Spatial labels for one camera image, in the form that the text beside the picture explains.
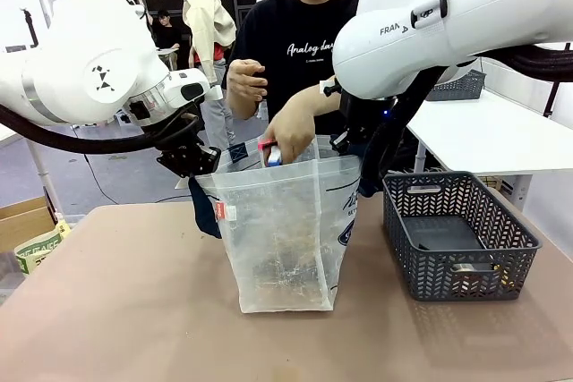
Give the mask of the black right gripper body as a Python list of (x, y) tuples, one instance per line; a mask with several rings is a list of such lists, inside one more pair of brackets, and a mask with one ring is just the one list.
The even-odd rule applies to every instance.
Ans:
[(392, 119), (398, 97), (361, 99), (342, 88), (331, 88), (330, 96), (334, 95), (340, 96), (338, 110), (345, 117), (345, 127), (342, 133), (330, 137), (330, 146), (340, 156), (362, 157), (374, 133)]

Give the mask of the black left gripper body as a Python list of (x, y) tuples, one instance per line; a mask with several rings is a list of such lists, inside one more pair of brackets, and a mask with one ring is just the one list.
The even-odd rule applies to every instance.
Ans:
[(220, 149), (208, 146), (195, 132), (182, 132), (162, 140), (157, 161), (184, 178), (211, 174), (218, 168)]

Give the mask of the person's left hand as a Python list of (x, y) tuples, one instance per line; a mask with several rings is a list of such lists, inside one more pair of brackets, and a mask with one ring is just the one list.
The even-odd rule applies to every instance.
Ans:
[(284, 164), (295, 161), (314, 136), (313, 106), (294, 98), (273, 117), (264, 133), (267, 140), (277, 143)]

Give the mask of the person's right hand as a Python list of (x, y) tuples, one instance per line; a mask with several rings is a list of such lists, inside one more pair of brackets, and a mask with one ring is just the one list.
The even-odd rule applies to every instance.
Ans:
[(227, 70), (227, 103), (236, 118), (253, 117), (267, 96), (268, 81), (260, 76), (265, 67), (251, 59), (235, 59)]

